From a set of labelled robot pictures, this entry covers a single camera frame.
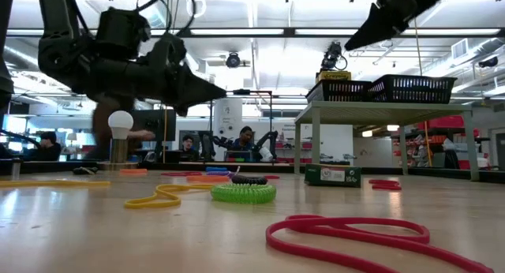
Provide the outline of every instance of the wire basket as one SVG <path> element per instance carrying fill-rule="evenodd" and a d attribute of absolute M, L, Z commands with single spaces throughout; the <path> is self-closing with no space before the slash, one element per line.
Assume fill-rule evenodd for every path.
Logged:
<path fill-rule="evenodd" d="M 457 78 L 384 75 L 366 92 L 377 103 L 449 103 Z"/>
<path fill-rule="evenodd" d="M 321 80 L 305 96 L 310 103 L 315 101 L 362 102 L 365 101 L 369 81 Z"/>

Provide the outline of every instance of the yellow elastic cord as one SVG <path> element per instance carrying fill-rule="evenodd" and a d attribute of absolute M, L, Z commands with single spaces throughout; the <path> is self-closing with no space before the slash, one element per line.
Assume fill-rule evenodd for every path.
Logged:
<path fill-rule="evenodd" d="M 55 186 L 55 187 L 70 187 L 70 186 L 84 186 L 84 187 L 103 187 L 109 186 L 109 181 L 0 181 L 0 188 L 7 187 L 34 187 L 34 186 Z"/>
<path fill-rule="evenodd" d="M 173 192 L 188 191 L 190 189 L 211 190 L 214 185 L 158 185 L 155 193 L 150 197 L 132 199 L 125 202 L 125 208 L 164 208 L 181 204 L 181 198 Z M 170 201 L 152 202 L 158 198 L 165 197 Z"/>

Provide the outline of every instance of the workbench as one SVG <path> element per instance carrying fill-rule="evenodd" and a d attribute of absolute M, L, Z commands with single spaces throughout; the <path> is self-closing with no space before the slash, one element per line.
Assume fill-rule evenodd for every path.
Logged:
<path fill-rule="evenodd" d="M 462 114 L 472 181 L 479 181 L 477 152 L 473 137 L 472 107 L 456 104 L 356 103 L 313 101 L 295 119 L 294 171 L 300 173 L 301 124 L 312 124 L 312 162 L 320 161 L 321 124 L 399 125 L 402 170 L 409 173 L 405 126 L 434 118 Z"/>

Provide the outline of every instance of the green coiled cord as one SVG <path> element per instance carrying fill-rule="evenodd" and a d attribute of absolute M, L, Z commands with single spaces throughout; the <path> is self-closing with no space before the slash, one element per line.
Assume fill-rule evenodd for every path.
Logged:
<path fill-rule="evenodd" d="M 272 202 L 277 194 L 273 185 L 216 185 L 211 189 L 216 201 L 236 204 L 262 204 Z"/>

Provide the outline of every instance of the bulb base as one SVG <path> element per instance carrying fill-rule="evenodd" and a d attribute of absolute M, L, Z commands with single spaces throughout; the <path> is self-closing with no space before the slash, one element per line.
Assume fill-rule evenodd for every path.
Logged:
<path fill-rule="evenodd" d="M 128 158 L 128 141 L 112 139 L 110 141 L 110 163 L 124 163 Z"/>

